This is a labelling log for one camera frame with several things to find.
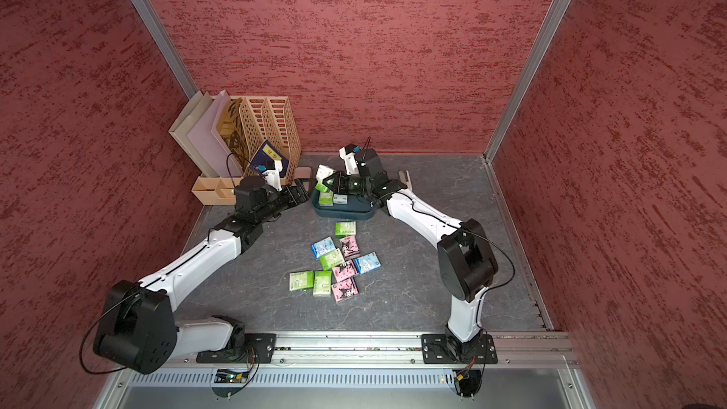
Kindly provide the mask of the teal plastic storage box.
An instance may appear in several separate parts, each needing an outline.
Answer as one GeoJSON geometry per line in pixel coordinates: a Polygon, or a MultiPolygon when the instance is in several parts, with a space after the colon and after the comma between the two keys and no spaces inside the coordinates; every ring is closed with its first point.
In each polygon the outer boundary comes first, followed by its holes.
{"type": "Polygon", "coordinates": [[[366,221],[375,215],[375,206],[365,197],[348,195],[348,203],[344,206],[320,206],[319,193],[314,189],[312,206],[317,215],[347,221],[366,221]]]}

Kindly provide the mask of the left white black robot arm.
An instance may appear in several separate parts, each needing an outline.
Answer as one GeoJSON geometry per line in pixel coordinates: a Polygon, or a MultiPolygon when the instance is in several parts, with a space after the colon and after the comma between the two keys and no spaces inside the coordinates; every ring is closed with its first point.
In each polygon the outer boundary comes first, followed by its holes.
{"type": "Polygon", "coordinates": [[[102,315],[83,339],[93,343],[96,356],[116,363],[120,370],[141,374],[191,354],[231,363],[257,362],[257,354],[246,344],[242,322],[223,315],[182,322],[174,314],[199,285],[249,250],[265,223],[305,204],[311,194],[301,179],[280,189],[260,176],[242,179],[234,189],[234,212],[176,261],[141,280],[117,282],[102,315]]]}

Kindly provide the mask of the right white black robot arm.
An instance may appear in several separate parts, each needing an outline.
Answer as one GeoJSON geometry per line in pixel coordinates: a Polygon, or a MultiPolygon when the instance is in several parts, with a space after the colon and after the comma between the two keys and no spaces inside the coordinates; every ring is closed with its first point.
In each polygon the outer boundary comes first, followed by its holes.
{"type": "Polygon", "coordinates": [[[482,301],[497,288],[493,283],[499,271],[495,253],[503,251],[487,238],[482,225],[474,219],[462,222],[442,213],[386,172],[375,176],[335,172],[323,180],[323,185],[335,194],[362,196],[437,248],[439,274],[452,296],[446,350],[457,361],[474,354],[485,333],[482,301]]]}

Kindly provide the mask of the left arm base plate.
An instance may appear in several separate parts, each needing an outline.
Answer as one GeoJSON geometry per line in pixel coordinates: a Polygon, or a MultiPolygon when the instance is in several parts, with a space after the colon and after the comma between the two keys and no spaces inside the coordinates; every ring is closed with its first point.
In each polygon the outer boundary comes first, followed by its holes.
{"type": "Polygon", "coordinates": [[[278,337],[274,333],[236,334],[222,350],[199,352],[196,362],[212,365],[270,364],[276,339],[278,337]]]}

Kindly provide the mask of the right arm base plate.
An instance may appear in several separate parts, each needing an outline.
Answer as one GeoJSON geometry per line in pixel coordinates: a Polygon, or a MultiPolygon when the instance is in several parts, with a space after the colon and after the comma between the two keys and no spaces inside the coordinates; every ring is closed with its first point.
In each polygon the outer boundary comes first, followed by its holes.
{"type": "Polygon", "coordinates": [[[479,333],[469,342],[461,342],[449,333],[429,333],[421,337],[426,365],[497,365],[498,356],[491,335],[479,333]]]}

